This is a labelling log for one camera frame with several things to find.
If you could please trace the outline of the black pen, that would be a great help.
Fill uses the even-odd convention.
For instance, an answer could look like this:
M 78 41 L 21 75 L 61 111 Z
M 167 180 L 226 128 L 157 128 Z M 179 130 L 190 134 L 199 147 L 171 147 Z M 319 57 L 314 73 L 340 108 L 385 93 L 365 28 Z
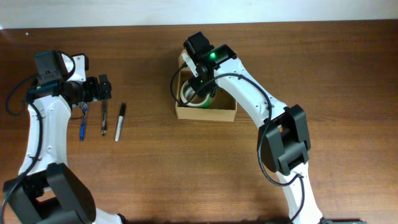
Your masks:
M 107 100 L 102 100 L 101 135 L 104 136 L 106 132 L 107 132 Z

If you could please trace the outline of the cardboard box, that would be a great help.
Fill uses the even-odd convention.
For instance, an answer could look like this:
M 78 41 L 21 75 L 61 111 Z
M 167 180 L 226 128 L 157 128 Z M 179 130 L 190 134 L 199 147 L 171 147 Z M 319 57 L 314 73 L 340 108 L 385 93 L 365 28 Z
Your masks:
M 184 63 L 181 54 L 178 57 L 179 67 Z M 176 90 L 174 93 L 179 101 L 181 101 L 180 90 L 182 85 L 192 77 L 193 74 L 188 67 L 179 71 L 175 77 L 177 87 L 173 87 L 173 90 Z M 233 122 L 237 112 L 237 102 L 229 93 L 217 88 L 216 95 L 211 98 L 208 108 L 192 108 L 175 103 L 175 110 L 178 119 Z

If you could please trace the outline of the black and white marker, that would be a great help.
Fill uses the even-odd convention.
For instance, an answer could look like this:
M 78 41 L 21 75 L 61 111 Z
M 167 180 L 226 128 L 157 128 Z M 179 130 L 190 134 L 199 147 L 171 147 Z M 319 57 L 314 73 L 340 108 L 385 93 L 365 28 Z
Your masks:
M 122 126 L 123 126 L 125 112 L 126 112 L 126 104 L 123 103 L 121 105 L 121 109 L 120 109 L 119 116 L 118 116 L 118 123 L 117 123 L 117 127 L 116 127 L 116 134 L 115 134 L 116 142 L 118 142 L 121 137 L 121 130 L 122 130 Z

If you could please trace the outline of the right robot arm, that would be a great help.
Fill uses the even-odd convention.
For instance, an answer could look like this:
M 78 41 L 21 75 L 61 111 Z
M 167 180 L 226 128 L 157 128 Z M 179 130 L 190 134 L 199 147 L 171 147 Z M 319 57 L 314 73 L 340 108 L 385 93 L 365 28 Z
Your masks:
M 228 45 L 214 47 L 197 32 L 183 44 L 183 67 L 193 73 L 193 96 L 231 95 L 258 128 L 257 160 L 264 177 L 283 189 L 288 223 L 330 223 L 317 206 L 309 179 L 311 148 L 307 117 L 299 105 L 287 106 L 272 96 L 246 70 Z

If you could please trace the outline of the green tape roll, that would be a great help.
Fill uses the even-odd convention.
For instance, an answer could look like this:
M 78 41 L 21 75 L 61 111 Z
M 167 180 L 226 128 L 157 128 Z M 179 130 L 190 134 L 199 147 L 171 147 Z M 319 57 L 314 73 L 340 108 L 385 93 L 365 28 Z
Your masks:
M 208 108 L 211 103 L 211 96 L 206 95 L 205 99 L 200 103 L 200 108 Z

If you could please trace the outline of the blue pen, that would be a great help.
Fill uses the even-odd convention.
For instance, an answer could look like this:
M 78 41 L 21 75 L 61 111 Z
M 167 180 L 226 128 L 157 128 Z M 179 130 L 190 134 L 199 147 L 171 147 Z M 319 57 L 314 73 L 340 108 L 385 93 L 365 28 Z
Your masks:
M 85 139 L 85 130 L 86 130 L 86 113 L 88 111 L 88 105 L 85 103 L 81 106 L 83 117 L 81 119 L 81 128 L 80 128 L 80 141 L 84 141 Z

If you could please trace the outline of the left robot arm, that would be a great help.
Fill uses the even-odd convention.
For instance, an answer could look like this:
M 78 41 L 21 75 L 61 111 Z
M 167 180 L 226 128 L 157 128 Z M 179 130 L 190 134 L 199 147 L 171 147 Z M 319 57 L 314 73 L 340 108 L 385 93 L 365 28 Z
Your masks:
M 87 77 L 89 59 L 50 50 L 34 56 L 36 74 L 27 78 L 30 118 L 24 161 L 5 181 L 1 211 L 8 205 L 21 223 L 126 223 L 120 213 L 99 209 L 87 186 L 67 162 L 67 128 L 74 108 L 111 98 L 106 75 Z

